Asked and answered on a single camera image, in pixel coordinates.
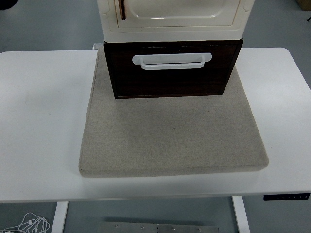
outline cable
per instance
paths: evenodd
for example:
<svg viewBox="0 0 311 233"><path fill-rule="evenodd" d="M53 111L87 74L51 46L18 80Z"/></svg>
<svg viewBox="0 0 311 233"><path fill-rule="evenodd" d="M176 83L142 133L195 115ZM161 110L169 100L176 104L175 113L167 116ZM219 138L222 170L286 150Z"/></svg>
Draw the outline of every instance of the cable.
<svg viewBox="0 0 311 233"><path fill-rule="evenodd" d="M26 220L27 215L33 215L35 218ZM46 233L49 228L50 224L44 217L40 217L33 213L27 213L19 225L5 228L4 230L0 230L0 232Z"/></svg>

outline table top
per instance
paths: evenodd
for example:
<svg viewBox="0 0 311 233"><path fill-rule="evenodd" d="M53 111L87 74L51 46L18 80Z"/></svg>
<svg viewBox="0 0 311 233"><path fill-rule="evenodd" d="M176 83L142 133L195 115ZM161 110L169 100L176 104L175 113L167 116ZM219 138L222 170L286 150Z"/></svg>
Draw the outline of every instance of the table top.
<svg viewBox="0 0 311 233"><path fill-rule="evenodd" d="M97 51L0 54L0 202L311 191L311 91L286 49L242 49L236 67L270 163L258 172L83 178Z"/></svg>

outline handle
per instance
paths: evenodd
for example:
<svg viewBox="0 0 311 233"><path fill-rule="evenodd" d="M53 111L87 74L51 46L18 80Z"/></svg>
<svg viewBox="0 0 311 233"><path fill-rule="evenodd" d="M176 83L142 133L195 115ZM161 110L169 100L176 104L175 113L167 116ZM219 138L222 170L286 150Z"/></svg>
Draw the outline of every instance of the handle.
<svg viewBox="0 0 311 233"><path fill-rule="evenodd" d="M125 4L124 4L124 0L119 0L119 10L120 10L120 16L122 20L126 19L126 15L125 15Z"/></svg>
<svg viewBox="0 0 311 233"><path fill-rule="evenodd" d="M210 53L179 53L179 54L153 54L135 55L132 59L135 65L145 70L162 69L198 69L205 62L212 59Z"/></svg>

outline beige felt mat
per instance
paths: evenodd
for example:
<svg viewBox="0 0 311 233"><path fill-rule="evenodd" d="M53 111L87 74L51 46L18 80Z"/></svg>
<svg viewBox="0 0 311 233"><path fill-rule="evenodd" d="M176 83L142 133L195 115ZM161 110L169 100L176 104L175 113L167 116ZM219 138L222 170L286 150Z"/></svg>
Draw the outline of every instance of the beige felt mat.
<svg viewBox="0 0 311 233"><path fill-rule="evenodd" d="M82 176L257 171L268 163L236 69L220 96L114 99L99 50L80 152Z"/></svg>

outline wooden box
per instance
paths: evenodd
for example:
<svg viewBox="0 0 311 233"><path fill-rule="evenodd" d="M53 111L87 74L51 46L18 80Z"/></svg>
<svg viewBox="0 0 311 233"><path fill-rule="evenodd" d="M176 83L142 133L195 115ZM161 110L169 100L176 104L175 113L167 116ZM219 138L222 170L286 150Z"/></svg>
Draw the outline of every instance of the wooden box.
<svg viewBox="0 0 311 233"><path fill-rule="evenodd" d="M221 95L243 40L106 43L104 50L115 98ZM210 53L201 68L145 70L136 55Z"/></svg>

